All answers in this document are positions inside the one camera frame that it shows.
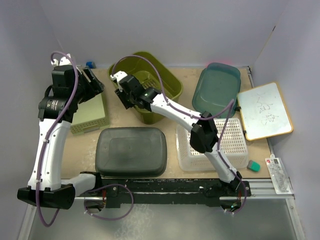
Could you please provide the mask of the olive green tub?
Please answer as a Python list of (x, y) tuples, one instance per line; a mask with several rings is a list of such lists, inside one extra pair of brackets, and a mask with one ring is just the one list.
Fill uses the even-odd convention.
[(109, 67), (108, 75), (118, 71), (135, 76), (145, 89), (153, 87), (161, 90), (163, 86), (166, 97), (176, 103), (183, 92), (182, 82), (149, 52), (138, 51), (114, 63)]

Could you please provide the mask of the dark grey tub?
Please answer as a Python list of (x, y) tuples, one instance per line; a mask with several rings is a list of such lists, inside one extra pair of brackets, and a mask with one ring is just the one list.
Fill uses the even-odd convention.
[(97, 140), (95, 170), (104, 177), (158, 177), (167, 167), (167, 141), (156, 127), (113, 127)]

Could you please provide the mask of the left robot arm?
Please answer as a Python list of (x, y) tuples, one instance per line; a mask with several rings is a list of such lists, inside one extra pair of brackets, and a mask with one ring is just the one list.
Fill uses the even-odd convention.
[(17, 198), (27, 204), (53, 209), (69, 209), (84, 192), (98, 196), (103, 191), (101, 176), (83, 171), (69, 181), (61, 179), (66, 138), (78, 105), (98, 94), (105, 86), (89, 67), (78, 71), (75, 80), (71, 65), (54, 67), (52, 84), (38, 105), (39, 143), (31, 177)]

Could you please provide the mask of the pale green perforated basket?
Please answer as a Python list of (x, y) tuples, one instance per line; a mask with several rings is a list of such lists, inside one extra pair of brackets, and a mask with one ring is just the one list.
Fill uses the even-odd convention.
[(110, 125), (107, 96), (103, 91), (78, 105), (78, 110), (73, 115), (70, 132), (73, 135), (81, 135), (108, 128)]

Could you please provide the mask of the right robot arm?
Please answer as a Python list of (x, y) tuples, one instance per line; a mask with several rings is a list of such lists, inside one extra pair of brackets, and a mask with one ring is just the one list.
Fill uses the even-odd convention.
[(196, 112), (168, 99), (154, 87), (144, 88), (133, 75), (119, 71), (110, 76), (117, 85), (116, 95), (126, 109), (138, 107), (160, 114), (178, 123), (190, 133), (190, 146), (204, 154), (213, 165), (228, 196), (240, 190), (242, 176), (230, 163), (221, 146), (222, 133), (218, 133), (213, 116), (205, 111)]

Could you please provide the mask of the teal translucent tub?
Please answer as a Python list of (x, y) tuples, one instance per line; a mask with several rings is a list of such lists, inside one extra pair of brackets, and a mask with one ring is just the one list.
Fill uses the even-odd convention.
[(215, 116), (234, 100), (233, 116), (240, 88), (241, 73), (238, 68), (218, 62), (210, 63), (200, 74), (192, 106), (197, 112), (207, 111)]

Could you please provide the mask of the white perforated basket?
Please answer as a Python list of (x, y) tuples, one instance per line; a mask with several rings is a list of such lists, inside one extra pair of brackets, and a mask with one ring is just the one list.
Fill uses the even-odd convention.
[[(185, 172), (214, 171), (214, 166), (203, 154), (190, 145), (191, 134), (182, 126), (176, 128), (176, 148), (179, 167)], [(236, 169), (247, 167), (249, 153), (240, 120), (229, 118), (220, 147)]]

